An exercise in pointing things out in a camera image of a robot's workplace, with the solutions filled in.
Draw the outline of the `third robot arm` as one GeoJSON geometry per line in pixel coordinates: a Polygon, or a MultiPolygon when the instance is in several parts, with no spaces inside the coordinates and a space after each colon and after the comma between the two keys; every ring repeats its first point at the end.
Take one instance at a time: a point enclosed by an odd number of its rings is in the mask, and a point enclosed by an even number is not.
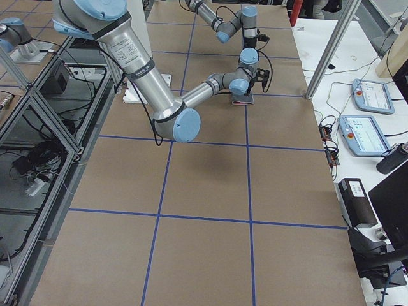
{"type": "Polygon", "coordinates": [[[36,41],[17,17],[1,20],[1,48],[20,64],[39,64],[54,52],[51,43],[36,41]]]}

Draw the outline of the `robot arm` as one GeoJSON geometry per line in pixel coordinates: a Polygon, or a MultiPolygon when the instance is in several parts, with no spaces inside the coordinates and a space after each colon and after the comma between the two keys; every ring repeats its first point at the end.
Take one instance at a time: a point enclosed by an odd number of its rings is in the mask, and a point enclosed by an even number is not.
{"type": "Polygon", "coordinates": [[[256,48],[257,42],[268,43],[270,40],[258,29],[258,10],[255,6],[246,6],[237,12],[231,11],[231,20],[225,21],[205,1],[185,1],[185,3],[213,29],[221,43],[229,42],[239,30],[242,31],[244,48],[256,48]]]}
{"type": "Polygon", "coordinates": [[[54,28],[57,32],[104,43],[108,54],[122,69],[153,110],[150,125],[161,138],[190,142],[200,131],[201,119],[194,109],[222,90],[233,97],[249,96],[256,82],[267,84],[268,70],[258,67],[256,42],[262,38],[257,27],[258,11],[247,6],[229,21],[222,21],[204,1],[187,1],[187,7],[226,43],[242,31],[244,48],[238,66],[229,73],[215,73],[187,94],[176,97],[156,68],[156,64],[131,27],[132,16],[126,1],[54,1],[54,28]]]}

